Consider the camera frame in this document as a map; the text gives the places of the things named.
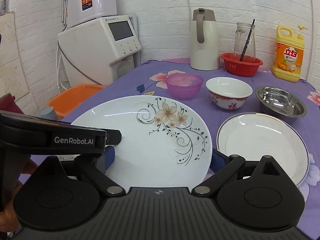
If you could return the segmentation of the person's left hand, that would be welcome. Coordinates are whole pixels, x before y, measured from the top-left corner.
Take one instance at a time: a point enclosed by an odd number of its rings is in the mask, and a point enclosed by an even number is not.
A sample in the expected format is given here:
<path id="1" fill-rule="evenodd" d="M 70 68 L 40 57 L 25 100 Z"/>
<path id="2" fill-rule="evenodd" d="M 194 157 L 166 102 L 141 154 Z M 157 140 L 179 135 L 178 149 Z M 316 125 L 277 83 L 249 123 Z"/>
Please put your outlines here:
<path id="1" fill-rule="evenodd" d="M 34 171 L 37 169 L 38 165 L 32 161 L 31 159 L 28 160 L 26 165 L 24 166 L 22 173 L 23 174 L 33 174 Z M 14 190 L 11 193 L 11 199 L 6 204 L 4 211 L 1 211 L 1 232 L 12 232 L 15 231 L 19 226 L 19 221 L 16 217 L 13 208 L 13 199 L 22 187 L 22 183 L 18 180 Z"/>

